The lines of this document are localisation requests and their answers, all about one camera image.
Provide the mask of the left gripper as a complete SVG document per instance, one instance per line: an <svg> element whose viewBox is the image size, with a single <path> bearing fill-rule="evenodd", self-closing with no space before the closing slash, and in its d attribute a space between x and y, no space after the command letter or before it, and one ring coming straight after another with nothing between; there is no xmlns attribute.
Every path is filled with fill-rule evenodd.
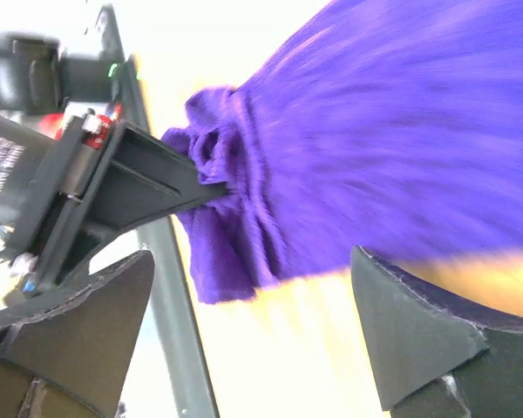
<svg viewBox="0 0 523 418"><path fill-rule="evenodd" d="M54 139L0 116L0 259L39 254L38 292L71 281L124 233L226 192L126 121L87 114L63 133Z"/></svg>

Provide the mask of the purple towel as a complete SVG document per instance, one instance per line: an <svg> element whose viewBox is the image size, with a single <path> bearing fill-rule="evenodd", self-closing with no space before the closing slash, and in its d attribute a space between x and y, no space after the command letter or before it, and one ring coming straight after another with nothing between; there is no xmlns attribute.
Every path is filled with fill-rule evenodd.
<svg viewBox="0 0 523 418"><path fill-rule="evenodd" d="M227 193L180 214L200 301L346 267L523 253L523 1L334 1L163 141Z"/></svg>

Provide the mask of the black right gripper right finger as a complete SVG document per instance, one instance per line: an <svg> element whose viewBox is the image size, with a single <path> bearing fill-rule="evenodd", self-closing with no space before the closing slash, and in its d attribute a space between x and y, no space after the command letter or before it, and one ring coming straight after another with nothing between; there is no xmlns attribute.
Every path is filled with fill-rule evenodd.
<svg viewBox="0 0 523 418"><path fill-rule="evenodd" d="M437 287L361 247L353 293L393 417L523 417L523 317Z"/></svg>

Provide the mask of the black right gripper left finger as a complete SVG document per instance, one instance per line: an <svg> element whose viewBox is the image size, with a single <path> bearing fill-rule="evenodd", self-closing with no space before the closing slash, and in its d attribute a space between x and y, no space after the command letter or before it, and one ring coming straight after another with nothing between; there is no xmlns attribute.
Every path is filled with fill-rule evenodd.
<svg viewBox="0 0 523 418"><path fill-rule="evenodd" d="M0 417L113 417L149 300L138 251L0 311Z"/></svg>

